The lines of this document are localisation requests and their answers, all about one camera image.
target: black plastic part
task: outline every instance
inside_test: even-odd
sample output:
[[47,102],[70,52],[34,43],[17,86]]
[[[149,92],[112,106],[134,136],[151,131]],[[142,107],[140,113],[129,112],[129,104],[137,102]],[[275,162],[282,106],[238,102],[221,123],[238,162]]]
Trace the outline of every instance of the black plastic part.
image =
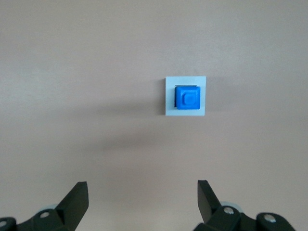
[[75,230],[89,207],[88,186],[78,182],[56,207],[63,224],[69,230]]
[[0,231],[74,231],[89,207],[86,182],[77,183],[55,209],[46,209],[16,224],[14,218],[0,218]]
[[[204,224],[199,224],[194,231],[295,231],[285,218],[274,213],[260,213],[256,220],[230,206],[233,214],[226,213],[226,206],[221,206],[206,180],[198,181],[198,206]],[[265,220],[266,214],[276,221]]]
[[[265,220],[266,214],[272,215],[276,222],[272,223]],[[259,213],[257,215],[257,228],[258,231],[295,231],[285,218],[275,213]]]
[[15,218],[0,218],[0,222],[5,222],[4,226],[0,227],[0,231],[14,231],[16,229]]
[[236,231],[240,227],[241,214],[240,212],[233,208],[233,214],[228,214],[224,211],[227,206],[220,207],[211,219],[205,224],[208,230],[219,230],[219,231]]
[[204,223],[212,217],[221,204],[207,180],[198,181],[198,207]]

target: screw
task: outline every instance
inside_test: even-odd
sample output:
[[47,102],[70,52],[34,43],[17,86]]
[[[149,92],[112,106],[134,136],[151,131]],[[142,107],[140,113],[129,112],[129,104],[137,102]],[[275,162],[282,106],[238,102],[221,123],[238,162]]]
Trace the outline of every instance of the screw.
[[5,220],[0,221],[0,227],[6,226],[7,222]]
[[224,209],[223,209],[223,211],[225,211],[225,213],[227,213],[227,214],[234,214],[234,211],[233,211],[233,209],[232,208],[230,208],[230,207],[225,207]]
[[275,223],[276,219],[274,216],[272,216],[271,214],[265,214],[264,215],[264,219],[270,223]]
[[45,212],[45,213],[42,213],[39,217],[40,218],[46,218],[49,216],[49,212]]

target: push button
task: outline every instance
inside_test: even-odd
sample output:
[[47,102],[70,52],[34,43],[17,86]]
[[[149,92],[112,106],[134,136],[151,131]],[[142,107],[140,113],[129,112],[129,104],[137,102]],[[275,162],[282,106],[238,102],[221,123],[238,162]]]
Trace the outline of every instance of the push button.
[[176,86],[175,106],[178,110],[200,109],[200,87]]

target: wall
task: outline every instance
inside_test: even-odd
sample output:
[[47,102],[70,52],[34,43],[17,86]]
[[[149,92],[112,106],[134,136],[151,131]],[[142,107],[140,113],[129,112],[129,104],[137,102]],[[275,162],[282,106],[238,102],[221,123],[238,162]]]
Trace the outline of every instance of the wall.
[[[306,0],[0,2],[0,217],[87,180],[77,230],[191,231],[197,180],[307,230]],[[206,75],[206,116],[164,78]]]

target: metal screw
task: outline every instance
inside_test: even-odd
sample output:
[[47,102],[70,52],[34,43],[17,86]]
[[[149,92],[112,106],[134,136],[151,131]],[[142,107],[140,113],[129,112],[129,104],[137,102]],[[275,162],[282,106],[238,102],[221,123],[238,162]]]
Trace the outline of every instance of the metal screw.
[[271,214],[265,214],[264,215],[264,219],[270,223],[275,223],[276,219],[274,216],[272,216]]
[[225,207],[224,209],[223,209],[223,211],[225,211],[225,213],[227,213],[227,214],[234,214],[234,211],[233,211],[233,209],[232,208],[230,208],[230,207]]
[[49,212],[45,212],[45,213],[42,213],[39,217],[40,218],[46,218],[49,216]]
[[0,227],[6,226],[7,222],[6,221],[0,221]]

